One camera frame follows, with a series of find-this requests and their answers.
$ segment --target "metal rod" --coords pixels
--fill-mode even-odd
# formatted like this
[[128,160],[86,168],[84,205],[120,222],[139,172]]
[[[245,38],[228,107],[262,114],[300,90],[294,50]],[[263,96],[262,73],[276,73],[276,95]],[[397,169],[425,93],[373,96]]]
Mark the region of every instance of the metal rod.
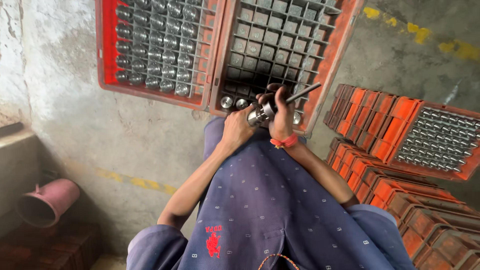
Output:
[[287,100],[285,100],[285,103],[286,103],[286,104],[290,104],[290,103],[294,102],[297,98],[299,98],[299,97],[301,97],[301,96],[303,96],[303,95],[305,95],[305,94],[307,94],[307,93],[312,92],[313,90],[319,88],[320,86],[322,86],[321,83],[313,84],[313,85],[305,88],[303,91],[301,91],[301,92],[299,92],[299,93],[297,93],[297,94],[289,97]]

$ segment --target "stacked crates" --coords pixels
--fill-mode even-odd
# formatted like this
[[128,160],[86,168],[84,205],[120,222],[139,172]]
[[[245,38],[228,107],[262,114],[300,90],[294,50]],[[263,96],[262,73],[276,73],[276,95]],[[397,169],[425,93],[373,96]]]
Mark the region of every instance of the stacked crates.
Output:
[[339,85],[324,123],[389,167],[465,181],[480,163],[480,114]]
[[407,252],[421,270],[480,269],[480,213],[425,176],[386,166],[343,138],[334,138],[326,162],[360,203],[395,217]]

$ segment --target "person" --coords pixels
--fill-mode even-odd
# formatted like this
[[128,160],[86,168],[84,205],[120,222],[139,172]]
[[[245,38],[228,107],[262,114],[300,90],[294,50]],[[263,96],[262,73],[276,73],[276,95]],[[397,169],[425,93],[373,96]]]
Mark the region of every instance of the person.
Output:
[[[251,106],[206,125],[203,164],[157,225],[132,239],[127,269],[415,269],[394,217],[359,204],[336,171],[296,142],[286,87],[268,89],[278,107],[268,129],[248,125]],[[260,104],[268,98],[257,95]],[[180,229],[197,203],[187,241]]]

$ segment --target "colorful cord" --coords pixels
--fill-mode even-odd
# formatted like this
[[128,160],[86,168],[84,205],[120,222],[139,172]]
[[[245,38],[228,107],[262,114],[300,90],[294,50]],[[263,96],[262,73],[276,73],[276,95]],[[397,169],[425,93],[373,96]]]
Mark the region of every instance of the colorful cord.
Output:
[[260,270],[260,269],[262,268],[262,266],[263,266],[264,263],[268,260],[268,258],[273,257],[273,256],[280,256],[280,257],[282,257],[282,258],[285,258],[287,261],[289,261],[289,262],[293,265],[293,267],[295,267],[296,270],[300,270],[300,269],[297,267],[297,265],[296,265],[291,259],[289,259],[287,256],[284,256],[284,255],[282,255],[282,254],[272,254],[272,255],[268,255],[268,256],[264,259],[264,261],[260,264],[260,266],[258,267],[258,270]]

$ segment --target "concrete wall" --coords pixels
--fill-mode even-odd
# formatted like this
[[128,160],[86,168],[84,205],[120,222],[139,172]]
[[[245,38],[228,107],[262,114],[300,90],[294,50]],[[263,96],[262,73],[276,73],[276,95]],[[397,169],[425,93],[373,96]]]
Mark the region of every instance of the concrete wall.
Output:
[[40,180],[37,154],[38,138],[32,131],[0,135],[0,237],[21,223],[13,208],[18,197],[33,191]]

